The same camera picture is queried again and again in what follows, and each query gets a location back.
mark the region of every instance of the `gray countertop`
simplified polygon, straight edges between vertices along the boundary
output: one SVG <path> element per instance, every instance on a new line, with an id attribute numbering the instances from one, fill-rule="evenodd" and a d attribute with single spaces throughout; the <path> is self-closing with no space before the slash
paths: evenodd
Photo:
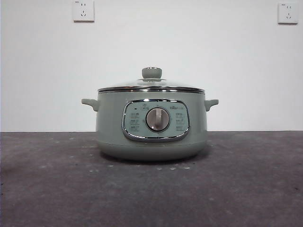
<path id="1" fill-rule="evenodd" d="M 2 226 L 303 226 L 303 131 L 210 132 L 198 156 L 149 163 L 94 138 L 2 133 Z"/>

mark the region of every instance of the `electrical socket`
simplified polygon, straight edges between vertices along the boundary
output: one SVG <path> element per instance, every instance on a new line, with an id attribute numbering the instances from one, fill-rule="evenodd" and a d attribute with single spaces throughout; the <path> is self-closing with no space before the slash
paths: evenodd
<path id="1" fill-rule="evenodd" d="M 299 22 L 299 4 L 286 2 L 278 4 L 278 23 L 297 24 Z"/>
<path id="2" fill-rule="evenodd" d="M 73 0 L 72 18 L 75 22 L 93 22 L 94 0 Z"/>

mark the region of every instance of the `pot handle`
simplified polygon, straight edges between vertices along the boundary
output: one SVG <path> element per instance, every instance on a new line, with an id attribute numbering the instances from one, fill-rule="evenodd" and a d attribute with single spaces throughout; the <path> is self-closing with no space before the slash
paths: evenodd
<path id="1" fill-rule="evenodd" d="M 88 99 L 88 98 L 83 98 L 81 99 L 82 104 L 85 105 L 90 105 L 91 107 L 93 107 L 94 111 L 98 111 L 100 103 L 95 100 L 95 99 Z"/>
<path id="2" fill-rule="evenodd" d="M 212 107 L 213 105 L 219 104 L 219 100 L 218 99 L 205 100 L 204 104 L 205 104 L 206 111 L 209 111 L 210 107 Z"/>

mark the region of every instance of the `white wall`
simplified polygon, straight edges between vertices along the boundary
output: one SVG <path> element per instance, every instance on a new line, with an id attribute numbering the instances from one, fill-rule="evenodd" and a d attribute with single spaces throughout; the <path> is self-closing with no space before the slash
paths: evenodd
<path id="1" fill-rule="evenodd" d="M 276 0 L 95 0 L 95 23 L 71 2 L 1 1 L 2 131 L 94 131 L 80 99 L 147 66 L 220 100 L 210 131 L 303 130 L 303 0 L 296 26 Z"/>

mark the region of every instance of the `electric hot pot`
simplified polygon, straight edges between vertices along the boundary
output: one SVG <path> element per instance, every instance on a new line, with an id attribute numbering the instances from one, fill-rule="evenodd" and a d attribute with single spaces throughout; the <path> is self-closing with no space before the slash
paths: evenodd
<path id="1" fill-rule="evenodd" d="M 142 79 L 98 90 L 82 99 L 97 112 L 97 141 L 110 156 L 169 160 L 196 155 L 207 140 L 206 111 L 219 100 L 205 100 L 199 88 L 169 82 L 148 67 Z"/>

